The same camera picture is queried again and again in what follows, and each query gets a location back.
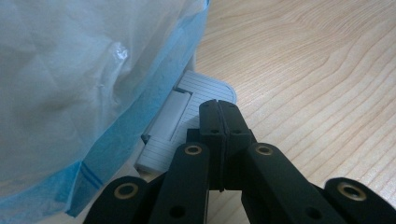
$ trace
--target table surface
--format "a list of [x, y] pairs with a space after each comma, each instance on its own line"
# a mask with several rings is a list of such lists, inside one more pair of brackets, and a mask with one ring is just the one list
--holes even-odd
[[[346, 176], [396, 206], [395, 1], [213, 0], [196, 71], [310, 182]], [[240, 197], [211, 192], [208, 223], [248, 223]]]

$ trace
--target white plastic part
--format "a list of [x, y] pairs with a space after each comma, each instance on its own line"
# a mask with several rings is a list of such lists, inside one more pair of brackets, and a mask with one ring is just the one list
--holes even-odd
[[[236, 103], [236, 94], [230, 85], [192, 71], [185, 73], [175, 91], [171, 95], [188, 92], [191, 97], [186, 105], [184, 101], [174, 100], [174, 97], [168, 98], [172, 102], [165, 103], [155, 123], [151, 125], [148, 132], [155, 134], [149, 137], [137, 161], [136, 166], [142, 170], [152, 173], [163, 173], [168, 170], [175, 150], [186, 141], [187, 130], [199, 128], [199, 105], [201, 103], [213, 99]], [[173, 110], [178, 112], [183, 110], [181, 117], [178, 116], [178, 113], [173, 113]], [[172, 125], [162, 126], [166, 123], [162, 119], [178, 120], [175, 131], [172, 131], [174, 130]], [[154, 132], [154, 127], [158, 127], [159, 130], [169, 130], [162, 131], [164, 134], [161, 134], [161, 132]]]

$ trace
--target wooden table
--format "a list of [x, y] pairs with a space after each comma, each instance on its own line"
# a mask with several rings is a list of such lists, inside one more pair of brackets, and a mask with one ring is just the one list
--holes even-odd
[[[213, 0], [196, 70], [309, 181], [346, 176], [396, 206], [395, 1]], [[240, 196], [211, 192], [208, 223], [248, 223]]]

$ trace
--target screw hole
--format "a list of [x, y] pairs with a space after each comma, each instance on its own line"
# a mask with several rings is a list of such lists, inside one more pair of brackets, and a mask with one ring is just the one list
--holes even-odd
[[138, 192], [139, 187], [134, 183], [124, 183], [114, 190], [114, 196], [118, 199], [125, 200], [133, 198]]
[[184, 217], [184, 215], [186, 215], [186, 210], [184, 209], [183, 206], [179, 206], [179, 205], [174, 206], [169, 211], [169, 215], [174, 218], [181, 218]]
[[269, 148], [269, 147], [259, 146], [259, 147], [256, 148], [256, 152], [258, 152], [258, 153], [260, 153], [260, 154], [262, 154], [264, 156], [269, 156], [269, 155], [271, 155], [273, 153], [273, 150], [271, 148]]
[[339, 183], [337, 189], [342, 195], [353, 201], [362, 202], [367, 198], [363, 190], [346, 182]]
[[309, 217], [316, 219], [316, 220], [321, 219], [321, 217], [322, 217], [320, 211], [313, 207], [307, 207], [305, 209], [305, 212]]
[[200, 154], [202, 152], [202, 149], [198, 146], [189, 146], [184, 149], [184, 152], [186, 154], [195, 156], [195, 155]]

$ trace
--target translucent plastic bag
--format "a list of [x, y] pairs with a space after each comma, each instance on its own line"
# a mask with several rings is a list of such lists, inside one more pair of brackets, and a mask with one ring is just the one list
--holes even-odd
[[0, 222], [84, 208], [177, 81], [206, 7], [0, 2]]

